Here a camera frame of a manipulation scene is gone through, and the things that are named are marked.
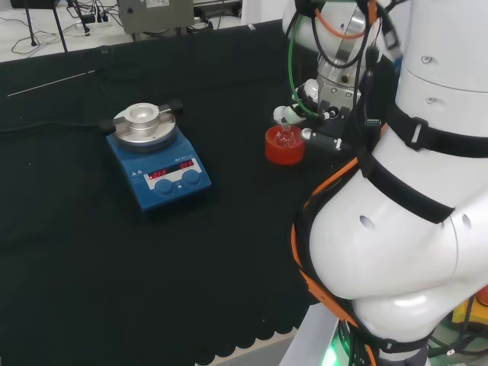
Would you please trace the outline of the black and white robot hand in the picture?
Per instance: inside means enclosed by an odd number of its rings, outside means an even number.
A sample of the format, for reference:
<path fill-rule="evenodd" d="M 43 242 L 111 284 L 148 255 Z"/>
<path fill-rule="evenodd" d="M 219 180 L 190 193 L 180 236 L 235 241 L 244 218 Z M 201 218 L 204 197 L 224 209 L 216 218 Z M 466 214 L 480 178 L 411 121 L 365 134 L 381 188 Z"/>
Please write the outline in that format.
<path fill-rule="evenodd" d="M 344 85 L 329 83 L 327 79 L 309 79 L 296 89 L 302 104 L 313 114 L 328 117 L 329 120 L 346 118 L 353 105 L 353 91 Z M 278 106 L 273 111 L 272 120 L 278 124 L 298 125 L 305 121 L 319 122 L 318 117 L 310 116 L 298 103 L 294 95 L 291 103 Z"/>

